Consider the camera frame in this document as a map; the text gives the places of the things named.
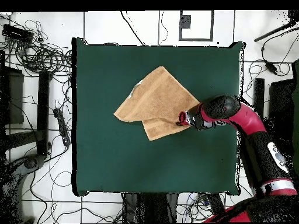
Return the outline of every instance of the green tabletop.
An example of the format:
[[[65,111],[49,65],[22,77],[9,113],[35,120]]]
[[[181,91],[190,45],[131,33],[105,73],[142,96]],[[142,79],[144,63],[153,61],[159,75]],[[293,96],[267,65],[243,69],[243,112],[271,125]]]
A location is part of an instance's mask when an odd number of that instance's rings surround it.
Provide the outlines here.
[[[113,113],[135,84],[161,65],[199,101],[239,95],[244,43],[230,48],[87,45],[80,38],[72,43],[77,49],[75,190],[237,193],[232,126],[189,128],[149,141],[141,122],[122,122]]]

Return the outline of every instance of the folded towel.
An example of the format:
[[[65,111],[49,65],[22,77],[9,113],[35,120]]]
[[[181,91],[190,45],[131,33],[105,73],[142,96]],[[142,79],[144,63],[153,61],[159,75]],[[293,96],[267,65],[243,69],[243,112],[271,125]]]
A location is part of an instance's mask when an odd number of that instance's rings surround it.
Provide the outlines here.
[[[181,111],[199,102],[163,66],[149,73],[132,89],[114,115],[122,121],[142,121],[150,141],[183,131],[177,126]]]

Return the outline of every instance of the black stand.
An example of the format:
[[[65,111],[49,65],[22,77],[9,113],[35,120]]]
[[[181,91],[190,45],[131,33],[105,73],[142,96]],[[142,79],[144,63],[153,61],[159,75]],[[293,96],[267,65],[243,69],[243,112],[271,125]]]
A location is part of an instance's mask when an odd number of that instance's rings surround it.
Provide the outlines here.
[[[272,34],[278,33],[284,29],[288,29],[289,27],[293,27],[294,25],[296,25],[296,23],[299,21],[299,10],[288,10],[287,16],[290,18],[290,21],[288,24],[285,24],[277,29],[274,29],[273,31],[270,31],[270,32],[256,38],[255,42],[258,42]]]

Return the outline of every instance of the black border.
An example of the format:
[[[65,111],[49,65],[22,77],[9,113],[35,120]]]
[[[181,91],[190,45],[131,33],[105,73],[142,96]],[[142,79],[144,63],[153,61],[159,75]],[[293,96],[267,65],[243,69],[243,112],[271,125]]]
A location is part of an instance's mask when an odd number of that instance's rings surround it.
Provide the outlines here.
[[[210,30],[210,38],[182,38],[182,20],[183,11],[180,10],[180,23],[179,23],[179,41],[213,41],[213,33],[214,33],[214,11],[211,10],[211,30]]]
[[[71,75],[71,87],[72,87],[72,175],[71,175],[71,183],[72,183],[72,192],[79,197],[76,177],[77,177],[77,39],[72,38],[72,75]]]

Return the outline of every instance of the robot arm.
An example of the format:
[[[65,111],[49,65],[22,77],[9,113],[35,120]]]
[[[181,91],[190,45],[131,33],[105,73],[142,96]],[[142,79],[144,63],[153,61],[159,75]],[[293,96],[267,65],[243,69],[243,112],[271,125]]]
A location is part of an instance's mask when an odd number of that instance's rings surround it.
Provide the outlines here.
[[[199,131],[224,124],[234,126],[251,147],[252,152],[248,155],[252,163],[248,167],[244,164],[244,168],[256,198],[265,200],[274,195],[297,195],[287,162],[272,142],[262,120],[237,97],[221,95],[210,98],[181,112],[177,122],[177,125],[190,125]]]

